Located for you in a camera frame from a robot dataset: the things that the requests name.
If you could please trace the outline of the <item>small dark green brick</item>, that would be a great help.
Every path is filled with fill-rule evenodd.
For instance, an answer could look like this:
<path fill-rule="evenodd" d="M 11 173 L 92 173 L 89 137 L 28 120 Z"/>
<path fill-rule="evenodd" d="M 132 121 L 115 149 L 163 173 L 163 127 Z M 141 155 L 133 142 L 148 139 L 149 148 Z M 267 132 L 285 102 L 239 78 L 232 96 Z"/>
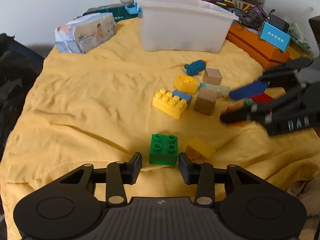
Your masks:
<path fill-rule="evenodd" d="M 251 98 L 247 98 L 247 99 L 245 99 L 245 101 L 244 101 L 244 106 L 245 106 L 245 107 L 251 106 L 251 105 L 253 105 L 253 104 L 255 104 L 255 102 L 254 102 Z"/>

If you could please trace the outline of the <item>green building brick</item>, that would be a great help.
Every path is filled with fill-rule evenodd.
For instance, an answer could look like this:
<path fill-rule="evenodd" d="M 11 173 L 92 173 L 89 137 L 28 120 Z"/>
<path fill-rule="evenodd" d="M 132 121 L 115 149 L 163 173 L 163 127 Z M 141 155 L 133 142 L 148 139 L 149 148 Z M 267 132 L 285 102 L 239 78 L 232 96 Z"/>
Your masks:
<path fill-rule="evenodd" d="M 149 163 L 175 166 L 178 159 L 178 138 L 174 135 L 153 134 Z"/>

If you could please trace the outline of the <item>wooden cube block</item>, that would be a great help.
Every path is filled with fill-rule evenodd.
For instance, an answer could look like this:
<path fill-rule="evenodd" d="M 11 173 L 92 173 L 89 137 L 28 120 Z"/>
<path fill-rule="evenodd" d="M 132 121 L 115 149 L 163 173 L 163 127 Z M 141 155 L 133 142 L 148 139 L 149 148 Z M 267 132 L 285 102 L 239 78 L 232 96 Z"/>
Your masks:
<path fill-rule="evenodd" d="M 220 85 L 222 81 L 222 75 L 218 69 L 206 68 L 203 75 L 203 82 L 212 85 Z"/>
<path fill-rule="evenodd" d="M 208 88 L 201 88 L 194 104 L 194 110 L 210 116 L 214 110 L 216 99 L 217 92 Z"/>

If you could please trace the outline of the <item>red building brick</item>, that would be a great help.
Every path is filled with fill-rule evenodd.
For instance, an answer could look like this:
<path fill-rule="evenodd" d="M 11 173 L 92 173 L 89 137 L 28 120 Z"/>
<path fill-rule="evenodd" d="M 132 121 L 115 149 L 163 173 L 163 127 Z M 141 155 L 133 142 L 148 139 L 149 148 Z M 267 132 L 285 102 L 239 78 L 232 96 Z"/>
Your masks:
<path fill-rule="evenodd" d="M 266 93 L 258 94 L 255 96 L 250 97 L 256 104 L 266 104 L 274 100 L 271 96 L 267 95 Z"/>

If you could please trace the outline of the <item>amber yellow block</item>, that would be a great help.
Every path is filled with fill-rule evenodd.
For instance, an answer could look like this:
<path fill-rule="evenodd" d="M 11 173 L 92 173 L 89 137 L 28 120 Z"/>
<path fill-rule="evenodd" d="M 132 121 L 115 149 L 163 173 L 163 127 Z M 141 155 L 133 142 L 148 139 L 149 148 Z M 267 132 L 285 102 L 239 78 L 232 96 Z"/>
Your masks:
<path fill-rule="evenodd" d="M 185 153 L 190 159 L 195 161 L 207 161 L 213 156 L 215 151 L 216 149 L 213 148 L 212 144 L 200 138 L 194 138 L 187 144 Z"/>

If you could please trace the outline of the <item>olive green toy train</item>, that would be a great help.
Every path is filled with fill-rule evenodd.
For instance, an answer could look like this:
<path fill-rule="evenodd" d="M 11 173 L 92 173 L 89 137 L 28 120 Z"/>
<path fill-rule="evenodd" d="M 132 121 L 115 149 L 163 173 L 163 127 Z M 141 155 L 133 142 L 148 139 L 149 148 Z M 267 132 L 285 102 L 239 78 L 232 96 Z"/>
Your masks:
<path fill-rule="evenodd" d="M 202 88 L 213 90 L 217 93 L 217 97 L 223 97 L 223 98 L 229 97 L 229 94 L 231 92 L 231 89 L 229 87 L 225 87 L 221 85 L 213 85 L 210 83 L 200 83 L 198 91 L 200 91 Z"/>

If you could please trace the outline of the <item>orange cardboard box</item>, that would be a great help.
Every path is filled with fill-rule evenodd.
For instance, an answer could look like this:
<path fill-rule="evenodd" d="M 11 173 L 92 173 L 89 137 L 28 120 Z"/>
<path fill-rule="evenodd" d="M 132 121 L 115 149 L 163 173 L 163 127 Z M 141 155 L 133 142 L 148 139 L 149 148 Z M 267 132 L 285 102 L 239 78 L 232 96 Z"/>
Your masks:
<path fill-rule="evenodd" d="M 291 61 L 289 52 L 279 50 L 238 23 L 231 25 L 226 39 L 248 53 L 263 69 Z"/>

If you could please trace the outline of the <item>light blue card box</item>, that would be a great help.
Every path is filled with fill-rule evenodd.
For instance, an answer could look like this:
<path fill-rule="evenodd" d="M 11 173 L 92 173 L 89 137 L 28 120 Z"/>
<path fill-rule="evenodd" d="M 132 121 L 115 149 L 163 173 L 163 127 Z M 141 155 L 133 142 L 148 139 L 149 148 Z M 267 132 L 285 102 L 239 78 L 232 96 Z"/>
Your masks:
<path fill-rule="evenodd" d="M 280 29 L 270 25 L 267 22 L 264 22 L 262 25 L 262 29 L 260 31 L 260 38 L 281 51 L 286 51 L 291 37 L 289 34 L 281 31 Z"/>

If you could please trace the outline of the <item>yellow table cloth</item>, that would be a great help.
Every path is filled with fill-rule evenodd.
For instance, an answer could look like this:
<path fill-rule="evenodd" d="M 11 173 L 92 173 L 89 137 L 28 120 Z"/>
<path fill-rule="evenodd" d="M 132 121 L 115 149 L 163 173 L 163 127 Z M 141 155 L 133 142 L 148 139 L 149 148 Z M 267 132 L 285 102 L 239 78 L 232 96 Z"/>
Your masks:
<path fill-rule="evenodd" d="M 312 129 L 269 137 L 253 122 L 226 126 L 219 116 L 230 102 L 223 98 L 210 116 L 189 107 L 177 120 L 153 107 L 155 93 L 172 91 L 185 64 L 203 59 L 230 88 L 252 82 L 262 67 L 228 41 L 218 54 L 145 51 L 138 29 L 137 18 L 121 21 L 113 37 L 87 54 L 53 49 L 45 59 L 1 161 L 8 239 L 20 239 L 13 210 L 23 197 L 85 163 L 103 168 L 140 152 L 143 168 L 125 188 L 128 197 L 193 197 L 195 187 L 185 185 L 177 167 L 149 164 L 156 133 L 175 135 L 181 152 L 202 139 L 213 166 L 239 165 L 284 190 L 319 174 L 319 137 Z"/>

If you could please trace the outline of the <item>yellow hollow building brick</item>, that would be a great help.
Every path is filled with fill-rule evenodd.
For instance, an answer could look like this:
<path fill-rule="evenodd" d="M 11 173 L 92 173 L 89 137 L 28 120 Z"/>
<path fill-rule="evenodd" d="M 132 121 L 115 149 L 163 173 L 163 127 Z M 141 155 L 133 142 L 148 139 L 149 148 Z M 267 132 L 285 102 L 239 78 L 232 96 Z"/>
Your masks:
<path fill-rule="evenodd" d="M 183 93 L 195 94 L 198 89 L 198 83 L 188 75 L 176 75 L 173 85 Z"/>

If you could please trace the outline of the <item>black power adapter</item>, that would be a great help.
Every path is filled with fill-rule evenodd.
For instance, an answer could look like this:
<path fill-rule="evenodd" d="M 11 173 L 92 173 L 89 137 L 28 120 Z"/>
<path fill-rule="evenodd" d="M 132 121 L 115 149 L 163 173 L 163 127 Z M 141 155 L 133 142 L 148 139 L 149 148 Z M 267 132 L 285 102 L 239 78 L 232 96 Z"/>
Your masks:
<path fill-rule="evenodd" d="M 282 18 L 279 18 L 278 16 L 272 14 L 269 16 L 268 23 L 277 29 L 281 30 L 284 33 L 287 33 L 289 30 L 289 24 L 283 20 Z"/>

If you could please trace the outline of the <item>yellow studded building brick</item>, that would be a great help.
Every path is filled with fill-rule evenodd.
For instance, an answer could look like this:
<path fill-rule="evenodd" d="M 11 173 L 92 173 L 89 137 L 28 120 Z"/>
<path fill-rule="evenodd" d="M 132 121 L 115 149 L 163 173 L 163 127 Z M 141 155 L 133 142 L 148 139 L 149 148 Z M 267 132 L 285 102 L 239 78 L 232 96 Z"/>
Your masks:
<path fill-rule="evenodd" d="M 185 99 L 181 99 L 178 95 L 173 95 L 172 92 L 167 92 L 165 89 L 160 89 L 155 93 L 152 105 L 177 120 L 187 109 L 187 101 Z"/>

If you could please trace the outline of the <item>white plastic storage bin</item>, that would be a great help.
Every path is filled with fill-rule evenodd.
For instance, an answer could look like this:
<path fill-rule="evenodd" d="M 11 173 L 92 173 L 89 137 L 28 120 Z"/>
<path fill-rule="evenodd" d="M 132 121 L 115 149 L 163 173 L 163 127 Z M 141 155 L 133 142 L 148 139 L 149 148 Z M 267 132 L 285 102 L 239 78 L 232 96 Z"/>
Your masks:
<path fill-rule="evenodd" d="M 201 0 L 135 0 L 139 37 L 146 51 L 219 53 L 235 14 Z"/>

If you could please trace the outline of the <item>baby wipes pack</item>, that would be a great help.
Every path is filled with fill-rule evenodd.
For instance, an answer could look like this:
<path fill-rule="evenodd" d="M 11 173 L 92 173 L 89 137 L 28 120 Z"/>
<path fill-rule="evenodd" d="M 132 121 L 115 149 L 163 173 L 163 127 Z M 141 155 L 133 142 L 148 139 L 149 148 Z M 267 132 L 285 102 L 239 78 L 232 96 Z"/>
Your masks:
<path fill-rule="evenodd" d="M 79 17 L 55 29 L 55 45 L 61 53 L 85 54 L 115 35 L 111 12 Z"/>

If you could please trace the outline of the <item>dark green cardboard box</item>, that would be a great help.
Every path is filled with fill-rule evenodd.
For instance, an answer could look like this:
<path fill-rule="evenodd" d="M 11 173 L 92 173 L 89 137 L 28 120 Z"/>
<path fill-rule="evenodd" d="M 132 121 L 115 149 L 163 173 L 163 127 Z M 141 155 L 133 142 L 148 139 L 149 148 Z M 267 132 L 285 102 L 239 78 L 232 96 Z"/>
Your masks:
<path fill-rule="evenodd" d="M 83 16 L 94 13 L 105 13 L 110 12 L 113 14 L 114 21 L 117 23 L 121 20 L 128 20 L 131 18 L 138 17 L 136 7 L 134 5 L 124 5 L 124 4 L 111 4 L 104 5 L 101 7 L 95 7 L 88 9 Z"/>

